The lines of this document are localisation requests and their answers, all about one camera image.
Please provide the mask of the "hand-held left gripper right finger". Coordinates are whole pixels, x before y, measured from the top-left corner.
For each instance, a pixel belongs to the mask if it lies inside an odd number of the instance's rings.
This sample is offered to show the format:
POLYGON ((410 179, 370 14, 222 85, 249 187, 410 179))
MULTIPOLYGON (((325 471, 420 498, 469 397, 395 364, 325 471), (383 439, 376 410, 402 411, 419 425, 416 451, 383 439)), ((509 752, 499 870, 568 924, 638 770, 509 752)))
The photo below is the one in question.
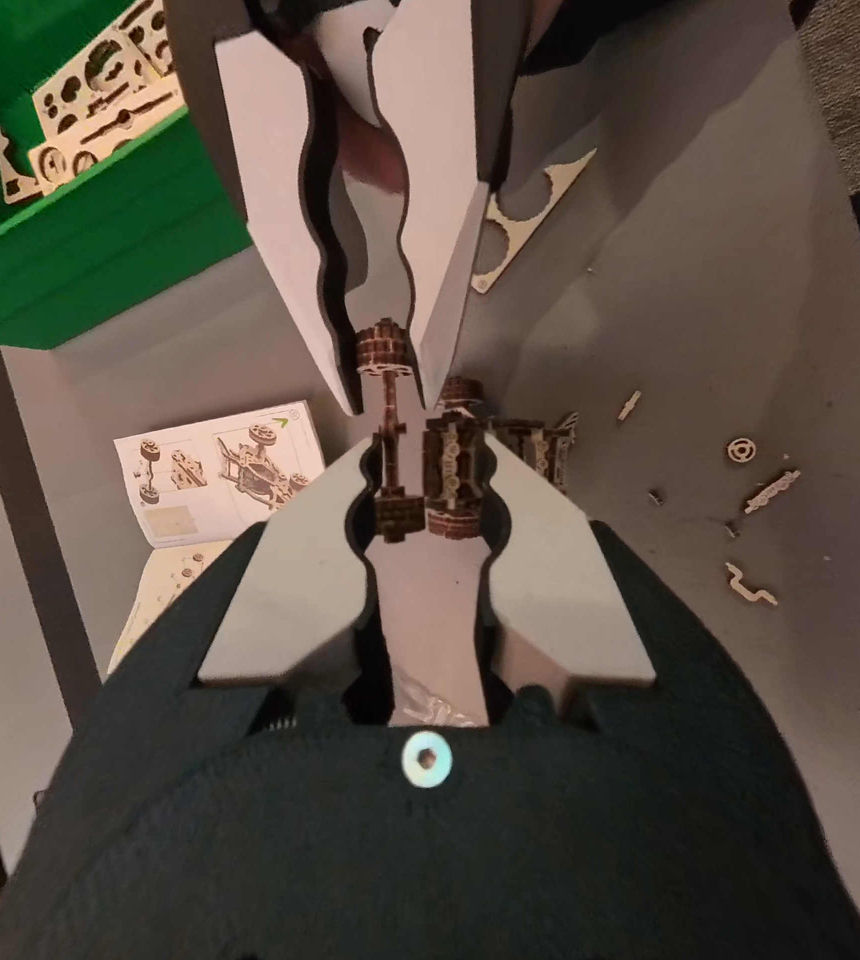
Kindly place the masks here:
POLYGON ((553 702, 584 685, 651 687, 656 671, 587 515, 499 439, 484 436, 485 661, 512 693, 553 702))

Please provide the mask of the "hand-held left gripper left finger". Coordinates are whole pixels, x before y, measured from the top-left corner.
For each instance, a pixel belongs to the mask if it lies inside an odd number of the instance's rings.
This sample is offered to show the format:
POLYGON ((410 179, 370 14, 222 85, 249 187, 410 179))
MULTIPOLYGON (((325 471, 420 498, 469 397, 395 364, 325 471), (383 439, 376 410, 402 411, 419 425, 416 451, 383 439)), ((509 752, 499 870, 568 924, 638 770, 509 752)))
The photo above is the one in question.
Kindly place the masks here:
POLYGON ((392 687, 379 616, 379 439, 365 438, 267 522, 198 669, 205 685, 392 687))

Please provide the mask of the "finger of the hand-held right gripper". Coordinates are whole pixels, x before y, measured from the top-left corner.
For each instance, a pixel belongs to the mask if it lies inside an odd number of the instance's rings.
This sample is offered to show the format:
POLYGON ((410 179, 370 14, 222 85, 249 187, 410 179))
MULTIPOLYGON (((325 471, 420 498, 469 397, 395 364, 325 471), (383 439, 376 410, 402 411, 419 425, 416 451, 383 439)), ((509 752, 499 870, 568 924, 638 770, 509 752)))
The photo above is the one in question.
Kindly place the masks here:
POLYGON ((324 382, 360 415, 348 258, 329 196, 338 128, 328 85, 262 33, 215 52, 248 232, 324 382))
POLYGON ((449 376, 489 198, 477 170, 472 4, 400 2, 369 54, 374 106, 404 161, 398 243, 423 407, 449 376))

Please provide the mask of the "wooden buggy model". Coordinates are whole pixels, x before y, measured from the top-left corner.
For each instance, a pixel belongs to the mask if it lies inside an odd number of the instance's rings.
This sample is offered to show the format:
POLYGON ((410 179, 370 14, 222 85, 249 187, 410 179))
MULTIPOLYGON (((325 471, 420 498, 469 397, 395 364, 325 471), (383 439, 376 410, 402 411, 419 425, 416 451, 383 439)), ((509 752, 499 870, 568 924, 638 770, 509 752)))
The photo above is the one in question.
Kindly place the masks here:
POLYGON ((563 495, 579 413, 555 424, 542 419, 477 415, 484 402, 479 380, 449 376, 439 397, 442 413, 425 423, 423 493, 428 531, 449 541, 480 537, 484 436, 492 436, 563 495))

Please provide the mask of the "wooden wheel axle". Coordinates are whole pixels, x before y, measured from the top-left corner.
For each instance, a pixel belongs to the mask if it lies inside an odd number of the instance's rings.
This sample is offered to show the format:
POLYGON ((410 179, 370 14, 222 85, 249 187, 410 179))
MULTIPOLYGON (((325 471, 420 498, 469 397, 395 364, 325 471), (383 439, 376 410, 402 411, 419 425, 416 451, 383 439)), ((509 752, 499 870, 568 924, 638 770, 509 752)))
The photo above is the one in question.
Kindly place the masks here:
POLYGON ((382 384, 384 413, 379 429, 382 475, 374 499, 376 532, 389 545, 403 543, 425 528, 424 497, 407 493, 400 480, 400 437, 407 426, 400 420, 398 380, 413 374, 405 331, 383 318, 356 334, 357 373, 378 378, 382 384))

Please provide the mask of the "person's right hand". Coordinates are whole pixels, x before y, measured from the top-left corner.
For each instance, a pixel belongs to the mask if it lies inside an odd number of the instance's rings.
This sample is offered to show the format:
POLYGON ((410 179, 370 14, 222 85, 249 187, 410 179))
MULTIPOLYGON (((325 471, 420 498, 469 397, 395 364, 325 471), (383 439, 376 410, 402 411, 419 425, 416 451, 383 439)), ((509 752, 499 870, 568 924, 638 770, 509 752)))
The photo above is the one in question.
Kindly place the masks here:
POLYGON ((406 166, 397 141, 365 120, 341 93, 337 93, 336 117, 342 172, 389 195, 403 194, 406 166))

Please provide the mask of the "laser-cut wooden part sheet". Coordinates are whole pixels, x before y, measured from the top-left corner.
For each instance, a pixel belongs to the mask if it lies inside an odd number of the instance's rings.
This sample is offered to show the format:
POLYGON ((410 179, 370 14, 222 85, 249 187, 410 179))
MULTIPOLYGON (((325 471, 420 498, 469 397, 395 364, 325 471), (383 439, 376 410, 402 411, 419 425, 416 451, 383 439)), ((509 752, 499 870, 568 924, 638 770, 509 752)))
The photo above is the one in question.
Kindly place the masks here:
POLYGON ((46 188, 69 183, 184 107, 161 1, 134 2, 31 96, 28 152, 46 188))
POLYGON ((71 182, 73 145, 64 137, 45 140, 29 152, 29 172, 16 165, 16 148, 0 123, 0 180, 3 200, 14 206, 46 197, 71 182))

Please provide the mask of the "wooden sheet offcut with holes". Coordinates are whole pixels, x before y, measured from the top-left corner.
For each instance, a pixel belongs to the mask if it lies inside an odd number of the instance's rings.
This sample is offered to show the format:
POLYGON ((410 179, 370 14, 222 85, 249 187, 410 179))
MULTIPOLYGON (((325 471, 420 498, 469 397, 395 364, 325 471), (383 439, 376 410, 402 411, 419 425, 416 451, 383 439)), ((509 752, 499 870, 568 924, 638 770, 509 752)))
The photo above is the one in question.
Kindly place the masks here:
POLYGON ((492 269, 476 271, 472 274, 470 286, 474 292, 485 295, 494 288, 570 188, 592 163, 598 151, 598 148, 593 148, 576 160, 546 166, 541 171, 541 175, 549 188, 549 198, 538 212, 528 218, 519 219, 509 216, 498 194, 491 194, 485 210, 484 222, 493 225, 504 235, 506 249, 500 262, 492 269))

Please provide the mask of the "green plastic bin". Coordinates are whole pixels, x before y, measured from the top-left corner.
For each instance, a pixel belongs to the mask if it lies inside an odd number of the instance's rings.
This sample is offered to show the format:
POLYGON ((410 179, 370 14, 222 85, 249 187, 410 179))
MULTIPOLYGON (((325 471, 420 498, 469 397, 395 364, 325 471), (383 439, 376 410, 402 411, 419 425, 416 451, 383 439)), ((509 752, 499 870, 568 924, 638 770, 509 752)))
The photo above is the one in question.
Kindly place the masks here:
MULTIPOLYGON (((34 92, 133 3, 0 1, 0 123, 25 173, 34 92)), ((0 179, 0 346, 50 350, 250 244, 184 98, 49 196, 7 205, 0 179)))

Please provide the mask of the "instruction booklet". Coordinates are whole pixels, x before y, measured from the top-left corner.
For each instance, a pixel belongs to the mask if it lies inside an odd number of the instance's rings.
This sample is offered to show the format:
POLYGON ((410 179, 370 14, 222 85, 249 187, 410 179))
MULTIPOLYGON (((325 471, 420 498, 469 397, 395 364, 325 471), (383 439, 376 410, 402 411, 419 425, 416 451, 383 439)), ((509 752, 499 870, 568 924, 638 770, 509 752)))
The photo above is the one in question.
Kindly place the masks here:
POLYGON ((237 537, 327 467, 304 401, 146 431, 114 445, 151 552, 108 674, 237 537))

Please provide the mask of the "wooden S-shaped piece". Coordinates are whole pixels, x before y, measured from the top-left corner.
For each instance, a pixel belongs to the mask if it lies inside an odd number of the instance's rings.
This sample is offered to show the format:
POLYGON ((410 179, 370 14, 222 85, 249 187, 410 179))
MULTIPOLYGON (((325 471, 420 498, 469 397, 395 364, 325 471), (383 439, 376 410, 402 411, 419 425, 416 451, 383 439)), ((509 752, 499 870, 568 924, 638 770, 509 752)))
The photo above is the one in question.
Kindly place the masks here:
POLYGON ((775 594, 772 594, 771 591, 748 582, 744 570, 736 563, 729 560, 726 561, 724 563, 724 571, 726 573, 727 585, 744 601, 750 604, 762 602, 774 608, 780 605, 779 599, 775 594))

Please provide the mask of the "toothed wooden bar piece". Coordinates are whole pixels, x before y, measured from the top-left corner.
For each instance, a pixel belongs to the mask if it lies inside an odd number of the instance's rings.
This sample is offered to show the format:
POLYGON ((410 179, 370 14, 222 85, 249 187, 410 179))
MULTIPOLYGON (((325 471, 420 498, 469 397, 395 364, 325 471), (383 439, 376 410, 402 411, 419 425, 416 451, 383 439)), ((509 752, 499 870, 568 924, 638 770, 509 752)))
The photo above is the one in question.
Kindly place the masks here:
POLYGON ((802 471, 799 469, 787 469, 784 470, 783 473, 775 476, 745 501, 742 507, 743 516, 747 517, 764 509, 776 497, 789 491, 801 476, 802 471))

